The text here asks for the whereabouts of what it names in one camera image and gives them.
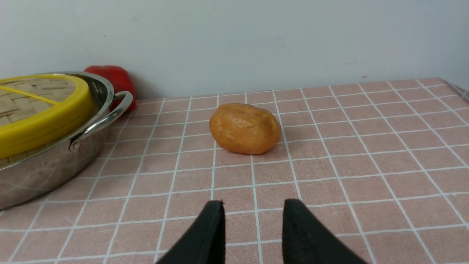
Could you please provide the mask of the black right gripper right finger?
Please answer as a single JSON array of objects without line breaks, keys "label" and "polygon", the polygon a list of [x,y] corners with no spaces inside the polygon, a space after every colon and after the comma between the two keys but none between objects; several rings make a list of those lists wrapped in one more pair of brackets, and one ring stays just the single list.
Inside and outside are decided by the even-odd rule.
[{"label": "black right gripper right finger", "polygon": [[286,199],[282,215],[285,264],[365,264],[299,199]]}]

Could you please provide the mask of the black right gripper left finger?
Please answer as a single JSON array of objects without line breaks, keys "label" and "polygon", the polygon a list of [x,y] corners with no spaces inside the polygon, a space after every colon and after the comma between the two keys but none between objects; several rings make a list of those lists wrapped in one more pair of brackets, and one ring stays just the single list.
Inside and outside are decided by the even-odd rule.
[{"label": "black right gripper left finger", "polygon": [[157,264],[224,264],[225,210],[222,201],[206,202],[189,229]]}]

